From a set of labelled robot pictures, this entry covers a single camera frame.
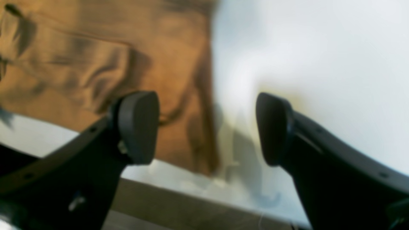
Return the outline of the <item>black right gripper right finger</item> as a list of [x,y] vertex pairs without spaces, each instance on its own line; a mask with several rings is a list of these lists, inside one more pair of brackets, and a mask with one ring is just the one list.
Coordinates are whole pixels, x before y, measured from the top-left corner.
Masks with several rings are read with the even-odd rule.
[[260,93],[265,162],[291,176],[313,230],[407,230],[408,176],[355,150],[284,98]]

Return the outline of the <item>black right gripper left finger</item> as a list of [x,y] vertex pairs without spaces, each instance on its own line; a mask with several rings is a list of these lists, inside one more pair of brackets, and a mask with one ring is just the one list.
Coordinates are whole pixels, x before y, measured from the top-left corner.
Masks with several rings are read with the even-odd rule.
[[155,156],[159,98],[128,94],[44,158],[1,145],[2,230],[99,230],[123,170]]

